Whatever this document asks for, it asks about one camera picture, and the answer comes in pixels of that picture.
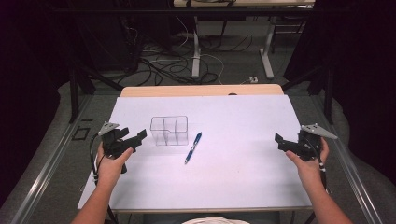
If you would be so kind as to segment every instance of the desk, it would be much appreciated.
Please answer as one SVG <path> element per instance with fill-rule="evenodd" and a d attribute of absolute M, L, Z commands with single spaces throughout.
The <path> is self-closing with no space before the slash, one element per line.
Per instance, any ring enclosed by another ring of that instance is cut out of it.
<path fill-rule="evenodd" d="M 185 7 L 186 0 L 175 0 L 175 7 Z M 236 0 L 233 7 L 282 7 L 282 6 L 306 6 L 313 5 L 315 0 Z M 225 3 L 204 3 L 191 0 L 192 7 L 226 7 Z M 222 21 L 198 21 L 195 17 L 196 30 L 194 33 L 194 56 L 192 63 L 192 77 L 199 76 L 199 64 L 201 49 L 199 48 L 199 35 L 221 35 Z M 267 78 L 274 78 L 274 72 L 268 58 L 268 51 L 274 35 L 276 17 L 269 21 L 228 21 L 223 35 L 252 35 L 265 36 L 264 48 L 260 49 L 262 65 Z"/>
<path fill-rule="evenodd" d="M 187 146 L 155 146 L 151 118 L 171 115 L 189 118 Z M 300 130 L 289 97 L 277 85 L 126 88 L 110 122 L 128 127 L 126 138 L 148 131 L 111 196 L 116 212 L 311 208 L 294 164 L 274 141 L 275 132 L 297 141 Z M 203 136 L 186 165 L 198 132 Z M 93 189 L 90 177 L 78 208 Z"/>

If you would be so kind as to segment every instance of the human hand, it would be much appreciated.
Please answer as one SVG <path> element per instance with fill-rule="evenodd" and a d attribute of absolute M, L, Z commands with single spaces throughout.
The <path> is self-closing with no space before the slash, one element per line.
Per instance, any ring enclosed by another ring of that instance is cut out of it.
<path fill-rule="evenodd" d="M 322 150 L 320 152 L 320 159 L 324 163 L 329 155 L 329 146 L 326 140 L 321 137 Z M 306 191 L 311 189 L 323 188 L 320 179 L 320 170 L 318 159 L 313 161 L 303 161 L 296 154 L 291 151 L 287 151 L 286 155 L 294 162 L 298 169 L 298 175 L 303 183 L 303 187 Z"/>
<path fill-rule="evenodd" d="M 122 165 L 129 159 L 133 152 L 134 151 L 130 147 L 118 158 L 108 158 L 105 156 L 103 143 L 101 142 L 98 148 L 98 157 L 96 159 L 96 166 L 99 166 L 97 187 L 113 190 L 120 178 Z"/>

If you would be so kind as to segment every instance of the human arm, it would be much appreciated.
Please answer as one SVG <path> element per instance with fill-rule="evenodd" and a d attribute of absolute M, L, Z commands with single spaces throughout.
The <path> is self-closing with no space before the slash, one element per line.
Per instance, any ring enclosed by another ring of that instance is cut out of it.
<path fill-rule="evenodd" d="M 329 146 L 323 138 L 321 144 L 320 158 L 325 162 L 329 155 Z M 323 187 L 318 160 L 303 161 L 291 151 L 287 151 L 286 155 L 297 166 L 298 175 L 311 200 L 318 223 L 352 223 Z"/>
<path fill-rule="evenodd" d="M 72 223 L 104 223 L 111 192 L 120 178 L 122 165 L 133 152 L 128 148 L 122 155 L 112 160 L 104 156 L 102 143 L 100 144 L 97 156 L 97 160 L 100 161 L 97 186 Z"/>

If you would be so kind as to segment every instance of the blue pen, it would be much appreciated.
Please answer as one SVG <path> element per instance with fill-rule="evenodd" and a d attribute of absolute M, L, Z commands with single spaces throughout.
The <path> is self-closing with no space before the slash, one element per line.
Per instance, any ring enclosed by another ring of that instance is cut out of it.
<path fill-rule="evenodd" d="M 184 164 L 187 164 L 187 162 L 189 162 L 190 157 L 192 156 L 192 152 L 194 152 L 195 147 L 197 146 L 199 140 L 201 139 L 201 136 L 202 136 L 202 133 L 198 133 L 197 136 L 195 137 L 194 144 L 192 145 L 192 147 L 190 149 L 190 152 L 189 152 L 189 155 L 187 155 L 187 158 L 184 161 Z"/>

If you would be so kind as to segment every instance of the clear acrylic box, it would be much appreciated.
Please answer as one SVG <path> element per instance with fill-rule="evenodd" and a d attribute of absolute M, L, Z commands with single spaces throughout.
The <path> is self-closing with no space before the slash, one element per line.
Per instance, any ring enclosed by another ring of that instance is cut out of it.
<path fill-rule="evenodd" d="M 186 146 L 188 126 L 186 116 L 153 117 L 150 130 L 157 146 Z"/>

